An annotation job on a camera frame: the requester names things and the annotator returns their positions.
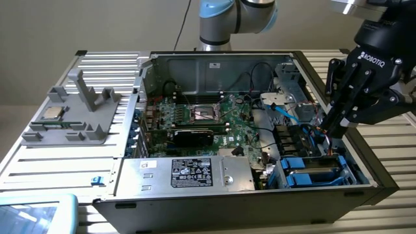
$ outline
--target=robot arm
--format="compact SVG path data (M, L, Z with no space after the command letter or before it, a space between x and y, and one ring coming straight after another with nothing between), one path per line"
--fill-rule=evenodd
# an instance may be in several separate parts
M332 7L367 20L347 60L329 62L331 110L321 123L329 137L416 108L416 0L332 0Z
M231 34L265 32L276 17L275 0L201 0L199 50L231 50Z

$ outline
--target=green circuit board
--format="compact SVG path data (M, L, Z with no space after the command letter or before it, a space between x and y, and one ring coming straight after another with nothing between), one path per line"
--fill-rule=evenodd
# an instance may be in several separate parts
M195 120L191 116L192 107L188 104L176 104L171 98L152 103L147 109L149 157L231 155L229 152L240 146L252 167L261 168L263 164L257 163L261 156L261 150L256 149L256 147L260 147L260 143L256 141L257 131L247 126L253 125L253 123L244 122L240 117L240 113L248 114L249 108L248 105L236 104L236 98L243 98L243 96L235 94L217 104L216 120ZM213 144L195 148L176 147L171 135L181 129L179 127L181 125L187 126L187 129L213 130Z

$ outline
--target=warning label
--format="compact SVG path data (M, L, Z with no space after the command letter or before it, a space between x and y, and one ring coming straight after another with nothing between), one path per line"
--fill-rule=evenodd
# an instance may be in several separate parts
M173 159L171 185L173 188L212 186L211 159Z

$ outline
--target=robotiq logo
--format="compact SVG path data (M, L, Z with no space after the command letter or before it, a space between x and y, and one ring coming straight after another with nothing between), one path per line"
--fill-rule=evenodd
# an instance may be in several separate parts
M367 61L372 62L373 64L379 65L381 68L385 65L385 62L383 60L379 60L373 56L368 55L364 51L361 52L359 59L365 59Z

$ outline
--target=metal grating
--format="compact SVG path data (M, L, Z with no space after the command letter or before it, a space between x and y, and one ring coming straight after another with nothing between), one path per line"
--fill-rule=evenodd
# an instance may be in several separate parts
M304 54L320 77L325 79L328 61L344 58L339 50L307 50ZM117 115L111 126L111 145L87 147L75 151L65 149L27 149L13 146L7 155L7 162L0 164L0 189L9 186L11 193L71 192L79 198L104 194L105 187L91 187L89 179L97 173L107 175L115 154L116 136L127 108L128 93L136 75L137 52L132 53L88 53L76 65L84 66L87 85L100 88L112 86L125 95L117 108ZM75 89L68 82L67 89ZM209 232L216 234L412 234L416 233L416 118L405 114L377 125L360 125L359 131L396 180L400 191L376 206L363 206L349 212L335 224L316 224L279 228L229 230ZM48 167L39 163L47 161ZM53 170L53 176L45 171ZM79 207L77 233L116 234L116 230L92 206Z

